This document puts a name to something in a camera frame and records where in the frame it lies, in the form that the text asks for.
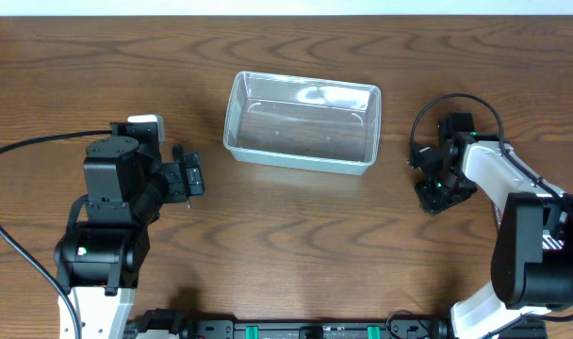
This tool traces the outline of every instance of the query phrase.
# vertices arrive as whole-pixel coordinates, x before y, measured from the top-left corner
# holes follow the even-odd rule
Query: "white wall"
[[[573,0],[0,0],[0,16],[386,14],[573,14]]]

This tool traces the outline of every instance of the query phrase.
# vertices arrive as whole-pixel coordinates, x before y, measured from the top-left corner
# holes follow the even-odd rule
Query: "gray plastic container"
[[[380,133],[376,86],[241,72],[223,145],[238,161],[360,175],[377,158]]]

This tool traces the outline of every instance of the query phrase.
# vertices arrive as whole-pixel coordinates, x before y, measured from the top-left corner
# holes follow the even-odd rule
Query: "wire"
[[[4,146],[4,147],[0,148],[0,154],[6,153],[6,152],[14,150],[14,149],[17,149],[19,147],[32,145],[32,144],[45,142],[45,141],[61,140],[61,139],[67,139],[67,138],[71,138],[71,137],[95,136],[95,135],[103,135],[103,134],[110,134],[110,133],[111,133],[111,131],[105,130],[105,131],[78,132],[78,133],[70,133],[70,134],[63,134],[63,135],[49,136],[49,137],[36,137],[36,138],[29,139],[29,140],[20,141],[20,142],[16,142],[16,143]],[[71,315],[71,320],[73,321],[73,326],[74,326],[74,331],[75,331],[75,339],[81,339],[81,322],[79,321],[79,316],[77,315],[77,311],[73,307],[73,304],[69,300],[69,297],[67,296],[67,294],[63,290],[60,283],[50,274],[50,272],[48,272],[45,269],[45,267],[40,262],[38,262],[37,259],[35,259],[27,250],[25,250],[25,248],[23,248],[16,240],[14,240],[14,238],[12,238],[12,236],[10,234],[8,234],[8,232],[6,232],[6,230],[4,230],[4,228],[2,227],[1,224],[0,224],[0,236],[4,240],[6,240],[6,242],[8,242],[16,251],[18,251],[19,254],[21,254],[29,264],[31,264],[35,269],[37,269],[37,271],[43,276],[43,278],[45,278],[52,285],[52,287],[54,287],[54,289],[57,291],[57,293],[60,296],[60,298],[62,299],[62,301],[64,301],[65,305],[67,306],[67,309],[69,310],[69,314]]]
[[[445,99],[449,99],[449,98],[458,98],[458,97],[468,98],[468,99],[474,100],[474,101],[484,105],[487,109],[490,110],[490,112],[492,112],[492,114],[494,115],[494,118],[496,118],[496,122],[498,124],[499,147],[500,147],[500,151],[502,152],[502,155],[504,155],[504,157],[506,157],[506,159],[511,164],[513,164],[513,166],[515,166],[525,176],[527,176],[530,180],[532,180],[533,184],[535,186],[538,186],[538,187],[544,189],[544,191],[546,191],[552,197],[552,199],[555,200],[555,202],[559,203],[561,205],[562,209],[567,212],[567,215],[571,218],[571,222],[573,223],[573,208],[571,207],[569,202],[565,199],[565,197],[561,197],[559,195],[559,193],[555,192],[554,189],[552,189],[549,185],[545,184],[542,176],[533,175],[533,173],[530,170],[526,169],[523,165],[521,165],[518,161],[516,161],[516,159],[511,155],[511,149],[510,148],[507,149],[504,147],[504,140],[505,140],[504,139],[504,126],[502,125],[502,120],[500,119],[498,111],[492,105],[490,105],[488,102],[486,102],[485,100],[480,99],[474,95],[465,94],[465,93],[446,94],[446,95],[443,95],[443,96],[431,101],[420,111],[420,113],[417,116],[417,119],[415,120],[415,123],[412,126],[412,131],[410,133],[410,160],[409,160],[409,165],[412,166],[413,168],[417,167],[417,160],[415,157],[416,153],[415,153],[414,137],[415,137],[415,132],[417,131],[418,122],[420,121],[422,116],[431,107],[433,107],[435,104],[439,103],[440,101],[445,100]],[[491,338],[494,335],[501,334],[505,331],[508,331],[512,327],[516,326],[518,323],[520,323],[522,321],[527,321],[527,319],[550,321],[550,322],[568,322],[568,321],[573,321],[573,314],[572,315],[565,315],[565,316],[523,314],[523,315],[520,315],[519,318],[517,320],[515,320],[514,322],[502,327],[501,329],[499,329],[495,332],[488,333],[484,338]]]
[[[389,316],[389,318],[387,319],[387,330],[389,331],[389,334],[393,335],[396,339],[402,339],[401,337],[398,336],[398,334],[394,333],[393,330],[391,329],[391,318],[394,317],[395,315],[401,314],[401,313],[406,313],[406,314],[411,315],[417,321],[417,323],[420,325],[420,327],[423,328],[427,332],[426,336],[420,337],[418,339],[428,338],[429,335],[431,335],[431,331],[429,331],[429,329],[425,326],[425,324],[423,324],[422,321],[420,321],[420,319],[418,319],[417,315],[415,315],[414,313],[412,313],[408,310],[398,310]]]

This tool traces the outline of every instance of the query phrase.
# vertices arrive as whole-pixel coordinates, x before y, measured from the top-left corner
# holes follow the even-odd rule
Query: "green strip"
[[[381,339],[381,329],[378,326],[368,326],[368,339]]]
[[[257,326],[247,326],[245,339],[259,339],[259,328]]]

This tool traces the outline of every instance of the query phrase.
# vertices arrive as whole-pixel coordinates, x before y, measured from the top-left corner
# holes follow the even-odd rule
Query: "wood grain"
[[[376,164],[356,177],[236,162],[221,138],[243,70],[377,85]],[[573,192],[573,17],[0,18],[0,146],[152,112],[169,144],[202,153],[207,192],[191,210],[164,206],[150,228],[132,315],[386,318],[467,298],[489,280],[489,201],[426,216],[406,166],[417,112],[456,91],[498,108],[524,161]],[[435,142],[453,109],[495,129],[452,101],[418,140]],[[51,270],[92,140],[0,156],[0,221]],[[573,338],[573,323],[549,329]],[[0,337],[57,337],[54,292],[1,239]]]

